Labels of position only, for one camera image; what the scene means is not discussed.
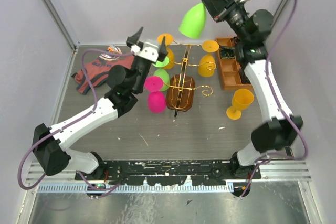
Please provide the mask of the pink wine glass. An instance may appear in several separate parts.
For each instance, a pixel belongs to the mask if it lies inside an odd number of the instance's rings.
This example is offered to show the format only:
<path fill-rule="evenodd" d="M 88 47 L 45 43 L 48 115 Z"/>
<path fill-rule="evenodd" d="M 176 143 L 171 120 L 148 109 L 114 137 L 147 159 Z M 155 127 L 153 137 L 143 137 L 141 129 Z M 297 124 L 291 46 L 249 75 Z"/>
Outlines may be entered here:
<path fill-rule="evenodd" d="M 164 83 L 160 77 L 147 77 L 144 87 L 149 91 L 148 108 L 152 113 L 162 113 L 166 108 L 165 96 L 161 92 Z"/>

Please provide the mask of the green wine glass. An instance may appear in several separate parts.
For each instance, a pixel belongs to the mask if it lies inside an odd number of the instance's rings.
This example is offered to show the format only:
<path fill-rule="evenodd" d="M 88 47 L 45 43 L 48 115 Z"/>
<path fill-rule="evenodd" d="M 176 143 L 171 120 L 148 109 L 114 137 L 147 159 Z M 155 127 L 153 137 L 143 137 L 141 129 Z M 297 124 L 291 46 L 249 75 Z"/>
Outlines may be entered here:
<path fill-rule="evenodd" d="M 179 26 L 179 32 L 192 39 L 198 39 L 205 27 L 206 8 L 203 2 L 199 2 L 184 15 Z"/>
<path fill-rule="evenodd" d="M 165 67 L 166 65 L 167 65 L 167 62 L 160 62 L 160 61 L 154 64 L 154 66 L 157 69 L 154 71 L 153 76 L 160 77 L 162 79 L 163 86 L 160 89 L 160 91 L 162 92 L 166 91 L 169 88 L 168 84 L 170 81 L 170 77 L 169 77 L 168 72 L 165 69 L 163 69 L 163 67 Z"/>

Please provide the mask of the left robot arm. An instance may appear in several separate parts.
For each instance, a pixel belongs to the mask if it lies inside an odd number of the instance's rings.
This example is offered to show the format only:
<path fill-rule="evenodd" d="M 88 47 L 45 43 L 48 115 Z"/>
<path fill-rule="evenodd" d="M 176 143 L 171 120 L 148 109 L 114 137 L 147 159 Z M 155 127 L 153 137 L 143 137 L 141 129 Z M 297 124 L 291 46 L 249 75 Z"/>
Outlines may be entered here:
<path fill-rule="evenodd" d="M 129 36 L 126 44 L 134 56 L 130 68 L 113 66 L 108 74 L 110 90 L 94 105 L 61 123 L 47 127 L 44 124 L 34 130 L 33 153 L 46 176 L 54 176 L 63 170 L 87 174 L 93 180 L 101 179 L 106 164 L 96 152 L 79 152 L 71 146 L 84 135 L 99 126 L 128 113 L 137 103 L 136 95 L 142 93 L 150 67 L 164 61 L 168 54 L 165 38 L 155 42 L 141 42 L 142 30 Z"/>

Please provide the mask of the orange wine glass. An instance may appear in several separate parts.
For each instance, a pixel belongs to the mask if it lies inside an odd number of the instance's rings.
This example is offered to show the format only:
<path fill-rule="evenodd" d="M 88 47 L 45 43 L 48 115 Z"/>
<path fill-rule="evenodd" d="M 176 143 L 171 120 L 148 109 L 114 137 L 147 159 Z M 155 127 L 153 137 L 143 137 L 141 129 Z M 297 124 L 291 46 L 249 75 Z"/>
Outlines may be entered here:
<path fill-rule="evenodd" d="M 238 89 L 232 98 L 232 105 L 227 108 L 226 115 L 231 120 L 238 120 L 241 112 L 247 109 L 254 101 L 253 93 L 248 89 Z"/>
<path fill-rule="evenodd" d="M 202 43 L 202 49 L 206 52 L 198 65 L 198 73 L 202 77 L 211 77 L 216 69 L 215 59 L 212 53 L 219 49 L 219 44 L 214 40 L 207 40 Z"/>
<path fill-rule="evenodd" d="M 171 34 L 163 33 L 158 36 L 157 41 L 161 43 L 163 40 L 163 37 L 165 37 L 165 44 L 166 44 L 168 54 L 164 62 L 158 62 L 157 67 L 167 70 L 167 69 L 171 69 L 174 67 L 175 55 L 172 49 L 169 48 L 169 45 L 174 41 L 174 38 Z"/>

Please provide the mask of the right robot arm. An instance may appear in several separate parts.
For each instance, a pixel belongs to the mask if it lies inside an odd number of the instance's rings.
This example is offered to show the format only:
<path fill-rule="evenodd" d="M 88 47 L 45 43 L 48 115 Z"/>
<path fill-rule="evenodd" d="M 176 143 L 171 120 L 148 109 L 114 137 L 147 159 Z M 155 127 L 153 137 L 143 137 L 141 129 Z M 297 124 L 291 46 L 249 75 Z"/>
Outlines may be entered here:
<path fill-rule="evenodd" d="M 241 179 L 254 168 L 257 159 L 291 146 L 303 119 L 294 116 L 276 84 L 265 41 L 270 35 L 273 15 L 266 9 L 253 14 L 245 0 L 201 0 L 212 19 L 227 22 L 238 37 L 235 56 L 257 97 L 262 124 L 251 133 L 250 143 L 230 159 L 230 173 Z"/>

